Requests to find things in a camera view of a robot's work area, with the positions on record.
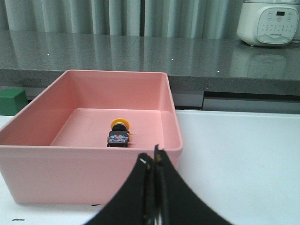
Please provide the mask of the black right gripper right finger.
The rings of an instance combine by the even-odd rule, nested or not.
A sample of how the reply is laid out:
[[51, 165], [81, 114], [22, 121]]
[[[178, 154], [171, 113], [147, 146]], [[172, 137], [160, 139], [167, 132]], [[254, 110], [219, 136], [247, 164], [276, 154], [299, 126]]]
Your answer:
[[166, 151], [154, 147], [158, 219], [163, 225], [230, 225], [203, 202], [182, 179]]

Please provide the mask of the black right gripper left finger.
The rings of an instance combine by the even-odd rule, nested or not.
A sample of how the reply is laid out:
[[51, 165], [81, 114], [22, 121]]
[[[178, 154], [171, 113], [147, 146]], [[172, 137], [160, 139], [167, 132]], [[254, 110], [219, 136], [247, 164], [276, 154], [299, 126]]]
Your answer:
[[118, 192], [87, 225], [151, 225], [153, 224], [153, 188], [147, 187], [152, 158], [138, 155], [136, 163]]

